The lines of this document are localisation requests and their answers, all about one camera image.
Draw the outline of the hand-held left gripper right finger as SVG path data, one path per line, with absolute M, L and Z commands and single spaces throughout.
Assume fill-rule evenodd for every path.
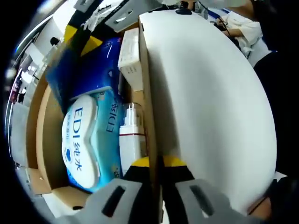
M 171 224 L 257 224 L 259 219 L 234 210 L 228 197 L 193 177 L 175 156 L 161 156 L 161 187 Z

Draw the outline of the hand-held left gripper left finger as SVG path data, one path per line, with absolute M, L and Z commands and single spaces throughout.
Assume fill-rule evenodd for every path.
M 122 179 L 91 194 L 74 215 L 58 218 L 59 224 L 150 224 L 150 163 L 143 157 L 131 164 Z

